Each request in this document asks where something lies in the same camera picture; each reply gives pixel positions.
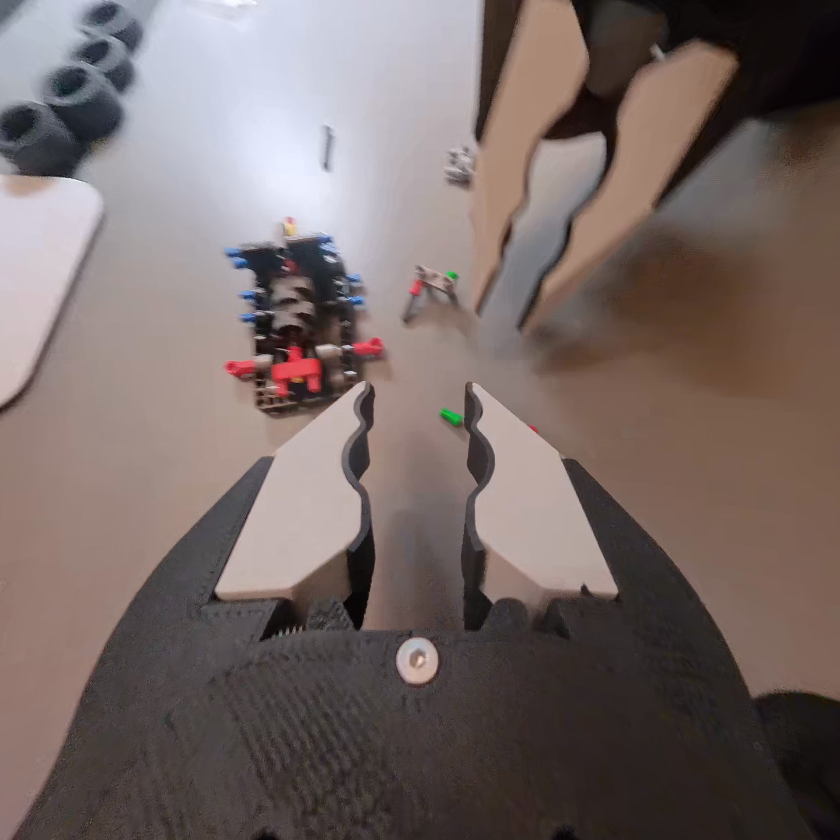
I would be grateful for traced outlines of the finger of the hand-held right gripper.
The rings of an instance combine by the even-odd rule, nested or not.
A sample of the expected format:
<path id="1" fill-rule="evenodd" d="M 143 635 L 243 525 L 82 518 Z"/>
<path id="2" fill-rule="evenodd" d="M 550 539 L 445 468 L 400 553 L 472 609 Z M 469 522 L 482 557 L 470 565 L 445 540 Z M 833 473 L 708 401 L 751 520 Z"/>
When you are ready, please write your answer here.
<path id="1" fill-rule="evenodd" d="M 471 306 L 485 307 L 528 193 L 543 135 L 574 105 L 590 67 L 572 2 L 525 2 L 478 142 L 471 186 Z"/>
<path id="2" fill-rule="evenodd" d="M 616 113 L 612 161 L 539 282 L 522 333 L 536 332 L 648 220 L 738 68 L 734 52 L 695 39 L 637 72 Z"/>

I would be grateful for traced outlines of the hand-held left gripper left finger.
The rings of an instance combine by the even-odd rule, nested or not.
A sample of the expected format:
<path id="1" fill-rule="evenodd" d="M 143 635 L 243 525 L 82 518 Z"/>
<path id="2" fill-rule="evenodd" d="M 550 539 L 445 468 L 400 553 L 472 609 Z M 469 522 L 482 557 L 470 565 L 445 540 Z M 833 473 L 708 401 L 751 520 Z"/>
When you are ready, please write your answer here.
<path id="1" fill-rule="evenodd" d="M 375 568 L 361 483 L 374 401 L 363 381 L 278 448 L 216 583 L 219 601 L 282 600 L 305 617 L 333 599 L 361 628 Z"/>

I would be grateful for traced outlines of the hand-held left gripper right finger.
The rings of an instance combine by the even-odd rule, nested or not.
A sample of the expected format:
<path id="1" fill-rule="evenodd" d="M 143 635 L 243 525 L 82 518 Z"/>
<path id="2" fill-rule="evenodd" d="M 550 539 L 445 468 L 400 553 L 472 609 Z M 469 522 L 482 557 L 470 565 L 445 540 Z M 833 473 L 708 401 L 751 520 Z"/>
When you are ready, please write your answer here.
<path id="1" fill-rule="evenodd" d="M 512 599 L 538 623 L 550 604 L 618 588 L 560 452 L 483 386 L 465 386 L 467 468 L 476 482 L 461 550 L 464 623 Z"/>

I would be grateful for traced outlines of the small grey lego axle assembly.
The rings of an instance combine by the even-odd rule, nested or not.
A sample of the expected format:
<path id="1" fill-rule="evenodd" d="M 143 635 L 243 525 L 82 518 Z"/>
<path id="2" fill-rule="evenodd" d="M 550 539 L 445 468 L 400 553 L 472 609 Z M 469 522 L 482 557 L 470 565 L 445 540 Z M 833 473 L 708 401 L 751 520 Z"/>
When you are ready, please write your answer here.
<path id="1" fill-rule="evenodd" d="M 458 281 L 459 276 L 454 271 L 439 272 L 426 266 L 416 265 L 402 314 L 402 322 L 408 324 L 417 315 L 424 296 L 432 298 L 435 294 L 443 295 L 448 303 L 459 308 Z"/>

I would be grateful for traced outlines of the black lego chassis assembly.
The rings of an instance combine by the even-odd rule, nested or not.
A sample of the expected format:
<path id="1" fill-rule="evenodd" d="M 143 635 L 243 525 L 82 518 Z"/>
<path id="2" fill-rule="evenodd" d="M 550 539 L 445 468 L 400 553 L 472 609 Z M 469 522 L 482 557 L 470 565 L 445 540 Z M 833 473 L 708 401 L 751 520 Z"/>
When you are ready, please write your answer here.
<path id="1" fill-rule="evenodd" d="M 358 338 L 365 309 L 359 275 L 347 272 L 330 234 L 301 234 L 291 217 L 280 242 L 224 249 L 231 267 L 252 275 L 239 292 L 239 315 L 252 350 L 226 372 L 253 389 L 255 408 L 278 416 L 337 401 L 362 378 L 364 365 L 385 357 L 380 338 Z"/>

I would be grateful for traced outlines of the black wrist rest pad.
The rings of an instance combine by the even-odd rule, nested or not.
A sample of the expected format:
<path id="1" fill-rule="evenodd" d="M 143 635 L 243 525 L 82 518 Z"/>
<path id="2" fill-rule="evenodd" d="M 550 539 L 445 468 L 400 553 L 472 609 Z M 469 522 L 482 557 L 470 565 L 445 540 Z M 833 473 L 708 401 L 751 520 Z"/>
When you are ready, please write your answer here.
<path id="1" fill-rule="evenodd" d="M 754 702 L 773 758 L 814 835 L 839 838 L 839 701 L 776 691 Z"/>

